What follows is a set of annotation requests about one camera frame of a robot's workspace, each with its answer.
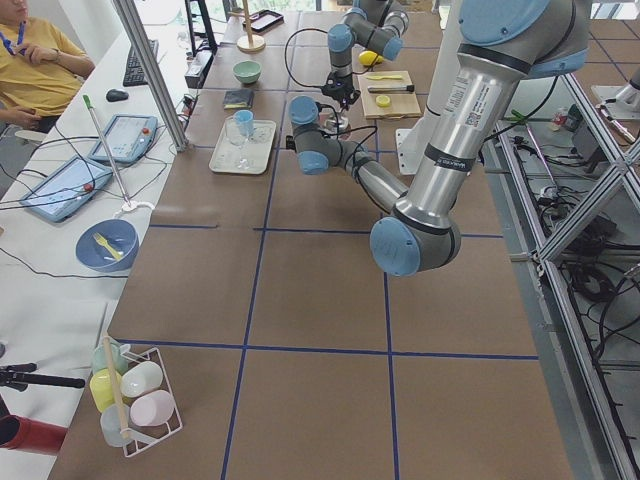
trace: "bowl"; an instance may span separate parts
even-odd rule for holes
[[[262,66],[252,60],[236,63],[233,67],[233,74],[244,85],[256,82],[260,78],[260,73],[262,73]]]
[[[94,238],[95,234],[102,235],[107,245],[100,245]],[[135,227],[125,220],[114,218],[96,223],[80,236],[76,243],[76,258],[97,272],[117,272],[131,268],[139,247]],[[118,254],[121,256],[119,260],[115,258]]]

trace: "yellow shirt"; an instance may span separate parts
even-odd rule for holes
[[[11,41],[17,42],[19,27],[0,23],[0,31]],[[51,22],[41,18],[29,18],[24,41],[42,47],[57,48],[70,55],[84,55],[69,38]],[[80,89],[81,83],[66,68],[54,62],[32,65],[13,47],[15,56],[0,44],[0,102],[5,107],[35,108],[42,116],[61,115]]]

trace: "red cylinder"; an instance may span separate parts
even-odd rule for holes
[[[17,415],[0,418],[0,447],[9,450],[56,455],[67,429]]]

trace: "person's hand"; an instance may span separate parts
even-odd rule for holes
[[[26,130],[35,130],[42,120],[40,115],[36,115],[33,108],[12,107],[6,110],[6,121],[14,125],[19,125]]]
[[[54,62],[58,59],[59,52],[54,48],[41,47],[35,43],[24,42],[14,47],[20,56],[32,65],[40,65],[42,62]]]

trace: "person's arm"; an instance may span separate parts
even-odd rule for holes
[[[26,130],[34,130],[38,128],[38,123],[42,120],[40,115],[36,115],[33,108],[12,107],[0,109],[0,121],[19,125]]]
[[[54,62],[66,68],[74,75],[86,78],[93,72],[95,65],[86,55],[71,55],[56,48],[41,47],[34,43],[25,42],[20,45],[24,53],[23,58],[33,64],[39,65],[43,62]]]

